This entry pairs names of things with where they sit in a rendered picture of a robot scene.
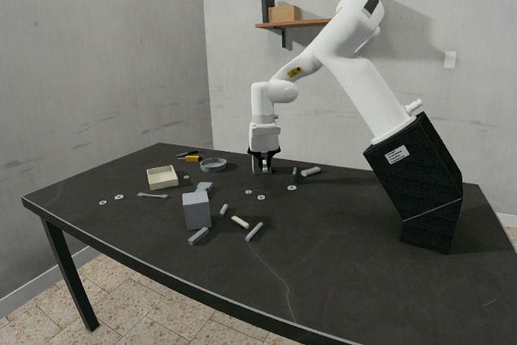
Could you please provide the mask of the cream rectangular open tray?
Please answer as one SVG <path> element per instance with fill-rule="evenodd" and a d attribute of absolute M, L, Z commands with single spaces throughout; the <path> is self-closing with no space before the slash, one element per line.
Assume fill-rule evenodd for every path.
<path fill-rule="evenodd" d="M 173 169 L 174 176 L 172 169 L 172 166 L 163 166 L 147 170 L 150 189 L 155 190 L 179 185 L 175 171 Z"/>

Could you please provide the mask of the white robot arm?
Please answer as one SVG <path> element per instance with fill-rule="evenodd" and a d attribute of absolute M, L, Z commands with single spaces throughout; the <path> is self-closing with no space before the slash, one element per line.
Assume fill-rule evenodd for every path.
<path fill-rule="evenodd" d="M 372 144 L 391 137 L 417 118 L 412 112 L 423 106 L 422 101 L 401 105 L 373 63 L 358 56 L 380 33 L 378 26 L 384 16 L 380 0 L 341 0 L 336 14 L 302 54 L 269 82 L 252 84 L 252 122 L 256 125 L 252 126 L 252 136 L 280 135 L 281 127 L 273 123 L 278 118 L 274 103 L 295 101 L 298 88 L 294 82 L 323 65 L 338 79 L 375 135 Z"/>

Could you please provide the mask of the grey round dish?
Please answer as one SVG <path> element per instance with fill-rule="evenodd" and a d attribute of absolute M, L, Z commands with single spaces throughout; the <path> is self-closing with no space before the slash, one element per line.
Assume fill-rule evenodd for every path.
<path fill-rule="evenodd" d="M 224 170 L 226 166 L 227 161 L 222 158 L 210 158 L 202 161 L 200 163 L 201 170 L 205 172 L 217 172 Z"/>

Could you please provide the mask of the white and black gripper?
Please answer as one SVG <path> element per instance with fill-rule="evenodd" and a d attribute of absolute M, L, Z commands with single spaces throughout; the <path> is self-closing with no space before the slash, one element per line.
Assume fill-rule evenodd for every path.
<path fill-rule="evenodd" d="M 269 170 L 269 167 L 271 167 L 272 157 L 276 153 L 281 152 L 278 135 L 252 136 L 252 126 L 256 126 L 255 123 L 250 123 L 250 146 L 248 148 L 247 153 L 250 155 L 254 155 L 258 159 L 258 168 L 263 170 L 263 159 L 261 157 L 261 152 L 267 152 L 266 163 L 267 170 Z"/>

